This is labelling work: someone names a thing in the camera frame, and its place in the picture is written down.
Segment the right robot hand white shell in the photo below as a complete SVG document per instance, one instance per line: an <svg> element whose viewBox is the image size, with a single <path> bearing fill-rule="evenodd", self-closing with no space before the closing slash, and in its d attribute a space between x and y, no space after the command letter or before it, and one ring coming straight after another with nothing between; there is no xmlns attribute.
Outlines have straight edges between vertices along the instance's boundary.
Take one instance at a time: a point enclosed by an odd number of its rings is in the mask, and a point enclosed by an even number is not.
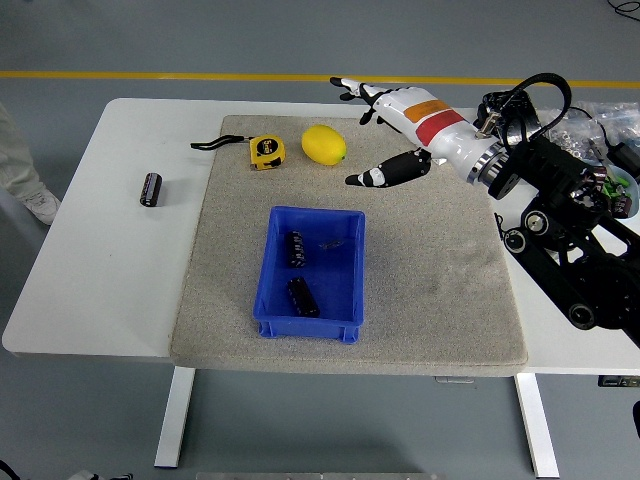
<svg viewBox="0 0 640 480"><path fill-rule="evenodd" d="M384 89L344 77L332 77L330 82L345 89L340 95L342 100L359 98L369 106L360 119L362 125L376 119L414 145L408 152L348 176L347 185L397 186L426 175L433 160L450 164L463 180L473 184L495 159L496 140L478 137L471 123L425 89Z"/></svg>

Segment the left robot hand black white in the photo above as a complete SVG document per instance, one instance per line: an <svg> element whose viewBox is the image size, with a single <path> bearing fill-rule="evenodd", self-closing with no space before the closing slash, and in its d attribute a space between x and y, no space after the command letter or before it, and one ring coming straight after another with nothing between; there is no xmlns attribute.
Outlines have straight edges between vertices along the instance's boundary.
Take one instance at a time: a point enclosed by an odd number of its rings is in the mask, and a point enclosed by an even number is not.
<svg viewBox="0 0 640 480"><path fill-rule="evenodd" d="M104 477L98 473L88 470L81 470L68 478L68 480L133 480L134 476L130 473L117 476Z"/></svg>

